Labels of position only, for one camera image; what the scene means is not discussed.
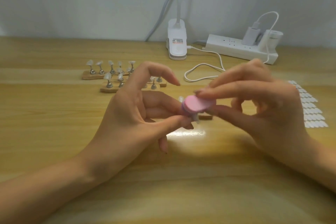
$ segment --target power strip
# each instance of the power strip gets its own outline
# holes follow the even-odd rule
[[[248,46],[243,45],[241,39],[230,38],[219,35],[209,35],[205,51],[217,52],[226,56],[231,56],[239,59],[253,60],[255,58],[261,61],[267,60],[267,53],[261,52],[258,45]],[[269,54],[269,60],[266,64],[273,65],[278,58],[277,52]]]

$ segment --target hand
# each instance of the hand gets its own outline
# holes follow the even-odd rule
[[[245,130],[255,143],[278,161],[295,165],[313,150],[308,136],[299,92],[295,86],[271,76],[260,60],[252,60],[222,73],[209,87],[196,92],[206,99],[233,98],[231,107],[216,105],[209,114]],[[242,112],[242,103],[252,100],[255,115]]]
[[[93,140],[79,154],[84,165],[102,181],[127,166],[150,143],[158,140],[167,153],[168,133],[180,127],[193,129],[191,118],[183,116],[178,100],[162,92],[141,91],[150,76],[180,85],[167,66],[152,62],[139,65],[111,99]]]

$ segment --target nail file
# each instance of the nail file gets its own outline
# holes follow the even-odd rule
[[[190,95],[185,98],[182,103],[182,108],[188,113],[204,112],[209,107],[216,104],[216,100],[207,100],[198,98],[195,95]]]

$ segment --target wooden table surface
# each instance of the wooden table surface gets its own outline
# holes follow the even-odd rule
[[[278,48],[269,66],[319,100],[329,128],[309,133],[336,148],[336,50]],[[165,43],[111,40],[0,38],[0,180],[59,162],[93,137],[113,94],[101,80],[83,81],[86,62],[151,60],[168,65],[178,98],[208,83],[183,81],[185,71],[218,57],[196,50],[185,61],[168,58]],[[246,62],[223,56],[226,69]],[[218,74],[198,68],[191,78]],[[251,103],[246,113],[254,113]],[[273,161],[238,128],[218,118],[168,137],[169,153],[150,146],[109,182],[65,205],[45,223],[336,223],[336,196]]]

